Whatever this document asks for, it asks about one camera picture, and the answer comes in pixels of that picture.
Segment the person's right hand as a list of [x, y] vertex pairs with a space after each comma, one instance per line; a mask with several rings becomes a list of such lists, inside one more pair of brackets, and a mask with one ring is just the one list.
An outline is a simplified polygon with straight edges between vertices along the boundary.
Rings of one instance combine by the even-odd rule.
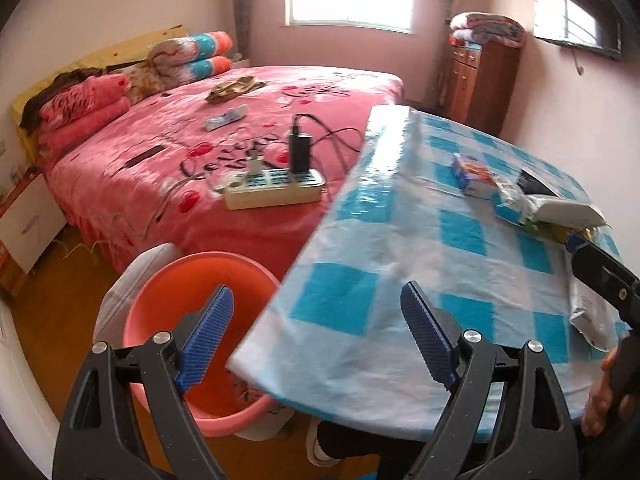
[[[592, 385], [584, 414], [580, 421], [580, 428], [585, 437], [597, 437], [605, 428], [608, 412], [614, 402], [611, 387], [611, 370], [617, 359], [617, 348], [614, 347], [601, 363], [601, 375]], [[639, 397], [627, 394], [620, 401], [618, 417], [622, 422], [630, 422], [639, 411]]]

